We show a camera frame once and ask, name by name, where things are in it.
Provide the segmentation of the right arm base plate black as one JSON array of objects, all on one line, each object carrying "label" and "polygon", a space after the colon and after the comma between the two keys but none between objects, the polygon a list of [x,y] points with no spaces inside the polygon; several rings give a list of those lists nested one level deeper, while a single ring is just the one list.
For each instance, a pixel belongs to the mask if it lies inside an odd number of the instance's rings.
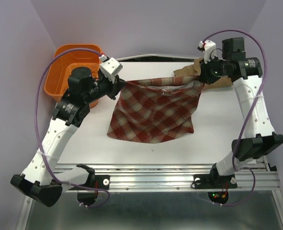
[{"label": "right arm base plate black", "polygon": [[194,174],[191,187],[194,189],[212,189],[218,190],[223,188],[235,189],[237,183],[235,175],[212,177],[210,174]]}]

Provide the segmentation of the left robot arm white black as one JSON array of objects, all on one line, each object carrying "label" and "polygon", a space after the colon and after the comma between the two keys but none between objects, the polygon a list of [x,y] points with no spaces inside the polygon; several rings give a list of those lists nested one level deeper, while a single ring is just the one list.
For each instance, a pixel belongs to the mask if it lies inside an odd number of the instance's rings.
[{"label": "left robot arm white black", "polygon": [[68,78],[68,89],[57,103],[47,133],[31,162],[21,174],[13,175],[11,185],[33,200],[51,207],[60,196],[72,189],[91,191],[91,198],[80,201],[84,207],[94,207],[99,192],[107,193],[95,179],[95,170],[85,164],[55,175],[57,165],[67,143],[90,112],[90,103],[108,96],[114,100],[125,86],[119,77],[121,68],[105,70],[100,67],[98,79],[88,67],[74,68]]}]

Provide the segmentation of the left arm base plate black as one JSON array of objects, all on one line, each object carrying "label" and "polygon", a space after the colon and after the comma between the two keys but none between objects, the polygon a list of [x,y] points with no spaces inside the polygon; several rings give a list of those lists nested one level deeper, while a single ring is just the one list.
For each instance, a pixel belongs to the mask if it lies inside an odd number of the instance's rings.
[{"label": "left arm base plate black", "polygon": [[85,184],[82,184],[82,186],[109,190],[109,184],[110,184],[110,175],[96,174],[91,179],[88,179]]}]

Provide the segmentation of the white patterned garment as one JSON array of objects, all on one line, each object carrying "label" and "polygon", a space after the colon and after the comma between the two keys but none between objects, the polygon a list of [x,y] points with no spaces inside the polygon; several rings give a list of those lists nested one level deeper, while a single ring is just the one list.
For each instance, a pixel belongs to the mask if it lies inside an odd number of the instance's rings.
[{"label": "white patterned garment", "polygon": [[157,144],[192,134],[191,117],[203,88],[196,76],[128,81],[115,105],[107,136]]}]

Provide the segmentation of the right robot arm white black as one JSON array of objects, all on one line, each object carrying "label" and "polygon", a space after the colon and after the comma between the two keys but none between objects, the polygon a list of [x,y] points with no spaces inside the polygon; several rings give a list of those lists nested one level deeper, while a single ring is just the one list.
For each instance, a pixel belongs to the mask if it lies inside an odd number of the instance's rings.
[{"label": "right robot arm white black", "polygon": [[283,143],[283,136],[277,134],[271,124],[262,92],[265,76],[259,59],[246,57],[244,39],[224,40],[221,58],[216,54],[217,47],[213,41],[200,41],[198,49],[203,52],[199,80],[210,85],[227,76],[244,119],[239,138],[232,142],[231,152],[214,164],[208,175],[200,177],[201,183],[219,187],[245,163],[275,150]]}]

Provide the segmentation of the khaki brown skirt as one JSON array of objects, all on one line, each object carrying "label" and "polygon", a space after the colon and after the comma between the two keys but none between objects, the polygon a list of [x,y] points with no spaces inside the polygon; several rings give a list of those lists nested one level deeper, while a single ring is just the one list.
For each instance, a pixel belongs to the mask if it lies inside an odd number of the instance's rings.
[{"label": "khaki brown skirt", "polygon": [[[181,69],[174,70],[174,76],[190,76],[190,75],[196,75],[199,76],[201,74],[201,66],[200,62],[202,61],[202,58],[194,59],[193,64],[185,66]],[[223,88],[232,88],[232,82],[231,79],[227,76],[221,77],[218,81],[216,81],[213,84],[204,84],[204,91],[207,90],[217,90],[217,89],[223,89]]]}]

